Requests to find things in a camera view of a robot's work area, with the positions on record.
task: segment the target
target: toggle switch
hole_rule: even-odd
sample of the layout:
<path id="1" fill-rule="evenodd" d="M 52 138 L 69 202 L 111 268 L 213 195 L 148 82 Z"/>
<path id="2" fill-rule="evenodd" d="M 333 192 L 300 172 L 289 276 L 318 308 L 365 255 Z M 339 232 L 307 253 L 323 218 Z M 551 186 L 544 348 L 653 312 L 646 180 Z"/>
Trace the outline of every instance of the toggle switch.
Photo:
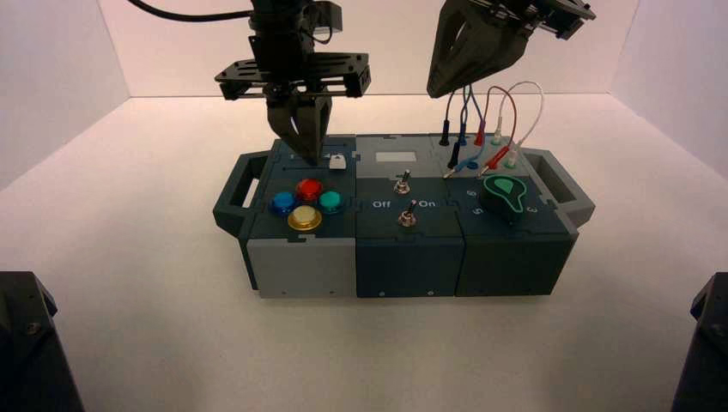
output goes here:
<path id="1" fill-rule="evenodd" d="M 417 218 L 415 217 L 415 206 L 417 206 L 416 200 L 409 202 L 407 210 L 399 215 L 398 221 L 400 226 L 413 227 L 417 224 Z"/>
<path id="2" fill-rule="evenodd" d="M 408 180 L 410 180 L 409 169 L 404 171 L 402 178 L 394 185 L 394 192 L 398 195 L 406 195 L 407 193 L 410 193 L 410 183 Z"/>

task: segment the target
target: robotic arm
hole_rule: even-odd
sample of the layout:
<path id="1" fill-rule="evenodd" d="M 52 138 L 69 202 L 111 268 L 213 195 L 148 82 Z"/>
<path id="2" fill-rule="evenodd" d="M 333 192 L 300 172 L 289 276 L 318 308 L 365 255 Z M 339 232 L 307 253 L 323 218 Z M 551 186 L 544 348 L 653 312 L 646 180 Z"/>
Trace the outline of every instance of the robotic arm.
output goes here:
<path id="1" fill-rule="evenodd" d="M 175 21 L 250 18 L 254 59 L 234 62 L 215 77 L 226 100 L 262 98 L 270 128 L 309 164 L 316 165 L 331 115 L 331 97 L 361 97 L 369 86 L 366 53 L 320 53 L 343 29 L 342 10 L 328 1 L 252 0 L 253 10 L 179 15 L 129 0 Z M 581 0 L 446 0 L 440 11 L 428 79 L 438 98 L 512 66 L 536 28 L 569 39 L 593 20 Z M 327 37 L 316 37 L 321 31 Z"/>
<path id="2" fill-rule="evenodd" d="M 581 0 L 447 0 L 440 11 L 428 94 L 438 98 L 507 69 L 540 27 L 569 39 L 594 20 Z"/>

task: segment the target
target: white table surface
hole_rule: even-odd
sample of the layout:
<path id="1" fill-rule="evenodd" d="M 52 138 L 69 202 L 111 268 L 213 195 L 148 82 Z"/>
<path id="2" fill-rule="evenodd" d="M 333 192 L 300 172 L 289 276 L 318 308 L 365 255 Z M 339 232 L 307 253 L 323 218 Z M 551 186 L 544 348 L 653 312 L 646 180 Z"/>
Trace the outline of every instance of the white table surface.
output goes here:
<path id="1" fill-rule="evenodd" d="M 330 132 L 443 110 L 339 99 Z M 0 270 L 52 291 L 89 411 L 668 410 L 690 302 L 728 269 L 728 182 L 608 95 L 544 116 L 527 146 L 597 205 L 548 297 L 259 299 L 212 207 L 273 134 L 262 101 L 221 98 L 129 100 L 0 192 Z"/>

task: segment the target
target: light gray panel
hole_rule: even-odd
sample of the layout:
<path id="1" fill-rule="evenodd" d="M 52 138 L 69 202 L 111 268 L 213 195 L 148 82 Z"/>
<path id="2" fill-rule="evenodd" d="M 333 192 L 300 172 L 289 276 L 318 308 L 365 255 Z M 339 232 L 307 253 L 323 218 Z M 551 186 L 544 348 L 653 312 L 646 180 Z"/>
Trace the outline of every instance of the light gray panel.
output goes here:
<path id="1" fill-rule="evenodd" d="M 356 295 L 354 239 L 251 239 L 247 250 L 262 298 Z"/>
<path id="2" fill-rule="evenodd" d="M 604 93 L 614 75 L 637 2 L 590 0 L 597 14 L 595 21 L 586 23 L 569 41 L 538 30 L 531 36 L 520 61 L 478 82 L 474 85 L 476 91 L 484 93 L 495 84 L 507 87 L 524 79 L 538 79 L 550 93 Z M 243 0 L 148 0 L 148 3 L 188 14 L 251 7 L 250 1 Z M 368 52 L 373 81 L 367 94 L 426 94 L 435 31 L 444 0 L 337 0 L 335 3 L 343 9 L 343 31 L 335 33 L 329 45 L 317 45 L 316 50 Z M 183 24 L 160 20 L 126 1 L 100 0 L 100 4 L 134 96 L 219 96 L 220 89 L 211 81 L 212 76 L 234 60 L 252 58 L 246 41 L 252 30 L 245 20 Z M 444 100 L 446 97 L 441 100 L 443 111 Z M 344 105 L 369 104 L 367 99 L 345 101 L 334 102 L 333 122 L 346 122 L 341 118 L 336 120 Z M 393 117 L 412 123 L 402 115 L 402 106 L 395 104 L 387 110 Z M 453 117 L 457 117 L 455 110 L 453 107 Z M 442 112 L 438 111 L 437 115 L 441 116 Z M 265 122 L 265 117 L 256 121 Z"/>
<path id="3" fill-rule="evenodd" d="M 724 178 L 726 17 L 726 0 L 642 0 L 610 90 Z"/>
<path id="4" fill-rule="evenodd" d="M 377 161 L 377 153 L 415 153 L 416 161 Z M 428 135 L 357 136 L 356 178 L 386 178 L 396 180 L 409 169 L 413 178 L 442 176 L 439 162 L 434 157 L 433 145 Z"/>

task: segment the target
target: small white button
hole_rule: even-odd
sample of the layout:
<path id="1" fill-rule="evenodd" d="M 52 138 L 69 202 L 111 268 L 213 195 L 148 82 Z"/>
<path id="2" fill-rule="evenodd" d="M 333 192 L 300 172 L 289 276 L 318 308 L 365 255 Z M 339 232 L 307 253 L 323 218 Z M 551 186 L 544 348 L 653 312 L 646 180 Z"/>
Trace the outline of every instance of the small white button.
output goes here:
<path id="1" fill-rule="evenodd" d="M 343 154 L 332 154 L 329 160 L 329 169 L 331 170 L 346 170 L 346 159 Z"/>

